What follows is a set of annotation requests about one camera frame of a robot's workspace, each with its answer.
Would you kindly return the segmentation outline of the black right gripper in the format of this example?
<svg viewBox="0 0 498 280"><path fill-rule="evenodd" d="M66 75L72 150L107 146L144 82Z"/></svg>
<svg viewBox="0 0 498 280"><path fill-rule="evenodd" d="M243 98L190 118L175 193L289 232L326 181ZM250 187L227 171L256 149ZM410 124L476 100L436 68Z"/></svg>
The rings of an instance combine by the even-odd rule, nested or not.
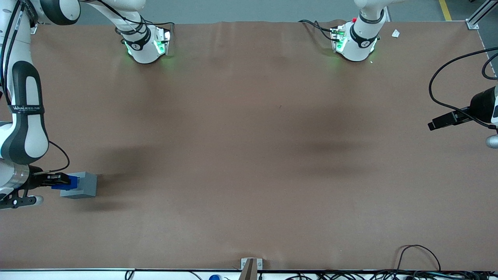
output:
<svg viewBox="0 0 498 280"><path fill-rule="evenodd" d="M50 173L43 171L40 167L29 166L30 175L28 176L28 189L36 189L39 187L48 187L48 176ZM51 186L70 186L72 183L67 174L52 174Z"/></svg>

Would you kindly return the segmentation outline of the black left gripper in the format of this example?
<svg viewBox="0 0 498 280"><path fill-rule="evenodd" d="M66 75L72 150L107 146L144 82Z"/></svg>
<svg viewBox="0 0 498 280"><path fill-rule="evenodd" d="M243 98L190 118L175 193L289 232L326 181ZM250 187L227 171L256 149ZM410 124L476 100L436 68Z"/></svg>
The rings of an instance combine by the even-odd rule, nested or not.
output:
<svg viewBox="0 0 498 280"><path fill-rule="evenodd" d="M481 122L491 124L495 101L496 87L491 87L473 96L470 104L467 107L461 108L461 110ZM453 113L446 113L428 123L431 131L452 125L454 125Z"/></svg>

